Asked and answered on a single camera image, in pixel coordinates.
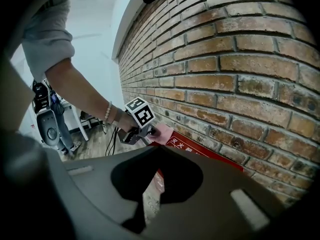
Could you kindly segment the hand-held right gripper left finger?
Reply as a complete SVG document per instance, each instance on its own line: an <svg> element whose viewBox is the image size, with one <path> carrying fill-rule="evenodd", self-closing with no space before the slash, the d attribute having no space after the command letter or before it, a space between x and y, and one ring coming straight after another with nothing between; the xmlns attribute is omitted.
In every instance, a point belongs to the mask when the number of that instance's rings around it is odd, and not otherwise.
<svg viewBox="0 0 320 240"><path fill-rule="evenodd" d="M136 234L154 234L153 225L146 225L143 193L156 174L160 146L147 146L117 154L111 171L111 183L120 195L119 223Z"/></svg>

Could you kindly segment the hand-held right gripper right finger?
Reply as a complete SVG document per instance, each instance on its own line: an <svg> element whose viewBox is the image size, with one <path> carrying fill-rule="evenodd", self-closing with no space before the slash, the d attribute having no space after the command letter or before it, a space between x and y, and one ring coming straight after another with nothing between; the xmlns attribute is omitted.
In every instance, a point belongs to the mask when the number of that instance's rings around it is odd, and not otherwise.
<svg viewBox="0 0 320 240"><path fill-rule="evenodd" d="M158 170L164 180L164 192L160 203L183 203L191 198L203 183L203 171L191 157L192 152L183 149L161 146L157 149L159 156Z"/></svg>

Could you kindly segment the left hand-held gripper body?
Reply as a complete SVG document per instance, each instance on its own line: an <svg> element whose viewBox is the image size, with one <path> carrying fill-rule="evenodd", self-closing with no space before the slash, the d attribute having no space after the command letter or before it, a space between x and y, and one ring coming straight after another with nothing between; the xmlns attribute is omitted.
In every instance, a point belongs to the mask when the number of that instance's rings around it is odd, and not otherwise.
<svg viewBox="0 0 320 240"><path fill-rule="evenodd" d="M156 128L153 121L156 119L149 103L141 97L136 97L125 105L125 112L131 115L138 128L133 128L126 133L122 129L118 130L117 136L119 141L123 144L135 144L140 139L149 135L150 128Z"/></svg>

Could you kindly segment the person's left hand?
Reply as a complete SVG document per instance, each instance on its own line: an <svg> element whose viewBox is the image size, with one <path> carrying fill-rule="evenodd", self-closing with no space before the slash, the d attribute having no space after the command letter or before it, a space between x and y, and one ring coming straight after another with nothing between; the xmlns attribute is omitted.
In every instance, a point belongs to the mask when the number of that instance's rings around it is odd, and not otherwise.
<svg viewBox="0 0 320 240"><path fill-rule="evenodd" d="M124 111L121 111L119 119L117 121L117 127L128 133L132 129L138 128L139 125L131 115Z"/></svg>

